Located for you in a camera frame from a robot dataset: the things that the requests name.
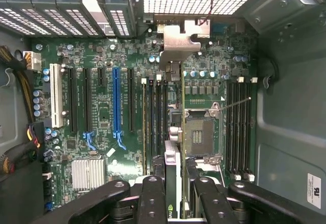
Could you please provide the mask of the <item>green motherboard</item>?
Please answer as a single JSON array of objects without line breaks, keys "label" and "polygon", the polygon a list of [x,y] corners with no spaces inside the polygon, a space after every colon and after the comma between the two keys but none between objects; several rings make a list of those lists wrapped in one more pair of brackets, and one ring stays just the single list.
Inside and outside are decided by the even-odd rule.
[{"label": "green motherboard", "polygon": [[[152,159],[165,156],[169,131],[181,122],[177,111],[177,86],[167,81],[160,70],[164,49],[164,26],[148,28],[133,39],[43,39],[35,51],[41,56],[41,71],[34,78],[34,116],[43,124],[44,201],[52,211],[90,190],[72,189],[71,163],[78,159],[104,159],[105,183],[124,180],[134,184],[143,175],[142,84],[146,78],[147,103],[147,175],[152,174]],[[253,140],[255,129],[255,86],[258,82],[251,51],[256,46],[256,32],[230,24],[213,24],[205,34],[193,40],[201,49],[184,63],[185,109],[208,107],[214,101],[220,108],[251,97],[250,101],[222,112],[222,172],[226,186],[232,180],[253,182]],[[49,64],[61,65],[63,126],[51,125]],[[104,67],[105,87],[97,83],[97,68]],[[123,150],[113,138],[112,69],[121,74],[121,129]],[[68,69],[76,74],[77,133],[70,132]],[[89,149],[84,118],[83,68],[91,70],[92,137],[96,150]],[[135,131],[128,129],[127,69],[134,69]]]}]

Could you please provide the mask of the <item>thin metal locking lever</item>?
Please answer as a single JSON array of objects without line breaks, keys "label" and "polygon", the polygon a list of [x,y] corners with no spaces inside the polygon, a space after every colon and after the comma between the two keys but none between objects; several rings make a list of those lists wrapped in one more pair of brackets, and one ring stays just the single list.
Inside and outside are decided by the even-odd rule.
[{"label": "thin metal locking lever", "polygon": [[221,108],[217,109],[217,111],[218,111],[218,112],[221,112],[221,111],[227,110],[227,109],[232,108],[232,107],[234,107],[234,106],[236,106],[236,105],[240,105],[240,104],[242,104],[242,103],[245,103],[245,102],[247,102],[247,101],[250,101],[251,99],[252,99],[251,97],[248,97],[248,98],[246,98],[246,99],[243,99],[243,100],[240,100],[240,101],[234,102],[234,103],[232,103],[232,104],[226,105],[226,106],[224,106],[224,107],[221,107]]}]

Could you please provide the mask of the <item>CPU socket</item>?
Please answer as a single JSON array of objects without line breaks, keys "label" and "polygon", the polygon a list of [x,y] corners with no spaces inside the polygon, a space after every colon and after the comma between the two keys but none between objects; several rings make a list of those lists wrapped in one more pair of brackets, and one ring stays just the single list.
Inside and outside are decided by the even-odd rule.
[{"label": "CPU socket", "polygon": [[185,155],[187,157],[218,157],[222,155],[222,112],[214,101],[208,107],[186,108]]}]

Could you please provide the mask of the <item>open black PC case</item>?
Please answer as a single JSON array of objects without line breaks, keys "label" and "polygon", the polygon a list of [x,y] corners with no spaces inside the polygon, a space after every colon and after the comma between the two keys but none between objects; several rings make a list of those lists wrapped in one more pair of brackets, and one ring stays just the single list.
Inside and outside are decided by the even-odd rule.
[{"label": "open black PC case", "polygon": [[[255,180],[229,184],[246,181],[326,214],[326,0],[0,0],[0,176],[37,161],[44,194],[37,40],[133,39],[162,24],[197,42],[218,23],[257,34]],[[191,210],[187,170],[185,200],[185,219],[167,212],[167,224],[207,224]],[[44,201],[43,215],[52,211]]]}]

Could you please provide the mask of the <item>long black expansion slot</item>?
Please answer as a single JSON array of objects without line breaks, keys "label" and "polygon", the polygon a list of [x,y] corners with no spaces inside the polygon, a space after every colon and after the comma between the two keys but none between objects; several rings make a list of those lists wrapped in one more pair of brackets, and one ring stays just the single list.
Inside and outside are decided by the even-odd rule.
[{"label": "long black expansion slot", "polygon": [[70,132],[77,133],[77,97],[76,97],[76,74],[74,68],[68,69],[68,98],[69,98],[69,116]]},{"label": "long black expansion slot", "polygon": [[83,68],[83,85],[84,85],[84,118],[85,118],[85,131],[83,137],[86,139],[87,145],[90,150],[95,151],[92,137],[92,91],[91,91],[91,70],[90,68]]},{"label": "long black expansion slot", "polygon": [[129,132],[135,131],[135,104],[134,104],[134,69],[127,69],[128,85],[128,129]]}]

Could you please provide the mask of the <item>blue expansion slot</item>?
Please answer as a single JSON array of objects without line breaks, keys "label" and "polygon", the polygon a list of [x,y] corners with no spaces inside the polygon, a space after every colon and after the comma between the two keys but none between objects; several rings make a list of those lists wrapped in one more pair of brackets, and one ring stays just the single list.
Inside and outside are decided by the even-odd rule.
[{"label": "blue expansion slot", "polygon": [[121,74],[120,68],[112,69],[112,91],[113,91],[113,138],[117,140],[118,146],[126,150],[126,146],[122,142],[123,131],[121,129]]}]

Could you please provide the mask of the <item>white expansion slot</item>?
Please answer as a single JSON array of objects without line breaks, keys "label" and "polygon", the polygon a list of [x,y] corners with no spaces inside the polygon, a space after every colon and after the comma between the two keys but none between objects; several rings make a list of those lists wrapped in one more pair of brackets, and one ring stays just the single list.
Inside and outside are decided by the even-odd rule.
[{"label": "white expansion slot", "polygon": [[50,102],[51,125],[53,128],[63,126],[63,98],[61,65],[49,64],[50,70]]}]

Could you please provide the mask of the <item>silver chipset heatsink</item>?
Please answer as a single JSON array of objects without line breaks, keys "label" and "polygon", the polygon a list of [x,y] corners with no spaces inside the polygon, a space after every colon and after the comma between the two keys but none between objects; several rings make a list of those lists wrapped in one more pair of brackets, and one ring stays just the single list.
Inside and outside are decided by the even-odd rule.
[{"label": "silver chipset heatsink", "polygon": [[71,174],[73,190],[93,190],[105,183],[105,160],[74,160],[71,163]]}]

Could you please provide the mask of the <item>short black expansion slot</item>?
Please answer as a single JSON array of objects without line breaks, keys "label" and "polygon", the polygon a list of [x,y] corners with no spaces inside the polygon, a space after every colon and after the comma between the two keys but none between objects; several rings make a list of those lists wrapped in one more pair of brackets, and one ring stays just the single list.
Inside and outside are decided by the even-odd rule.
[{"label": "short black expansion slot", "polygon": [[97,68],[97,83],[99,87],[105,87],[106,85],[106,75],[104,67]]}]

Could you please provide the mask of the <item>metal socket cover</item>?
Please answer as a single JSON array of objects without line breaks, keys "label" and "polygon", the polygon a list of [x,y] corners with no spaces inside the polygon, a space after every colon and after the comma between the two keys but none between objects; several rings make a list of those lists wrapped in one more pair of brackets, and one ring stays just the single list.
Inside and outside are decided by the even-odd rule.
[{"label": "metal socket cover", "polygon": [[223,187],[226,186],[220,158],[206,157],[202,159],[196,159],[195,163],[196,169],[199,171],[201,176],[208,176],[216,184],[219,184]]}]

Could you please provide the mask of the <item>black plastic shroud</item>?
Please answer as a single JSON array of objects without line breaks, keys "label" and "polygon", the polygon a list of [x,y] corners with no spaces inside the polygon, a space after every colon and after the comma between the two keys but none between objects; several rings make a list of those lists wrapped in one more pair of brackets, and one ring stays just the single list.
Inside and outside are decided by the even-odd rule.
[{"label": "black plastic shroud", "polygon": [[44,213],[41,163],[0,176],[0,224],[29,224]]}]

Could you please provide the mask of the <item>black RAM stick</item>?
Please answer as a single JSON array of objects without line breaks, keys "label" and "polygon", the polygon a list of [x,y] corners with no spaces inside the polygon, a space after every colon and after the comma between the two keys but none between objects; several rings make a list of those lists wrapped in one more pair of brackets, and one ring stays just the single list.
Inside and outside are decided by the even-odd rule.
[{"label": "black RAM stick", "polygon": [[147,175],[147,123],[146,123],[146,103],[147,103],[147,80],[146,78],[141,78],[142,84],[142,127],[143,127],[143,175]]}]

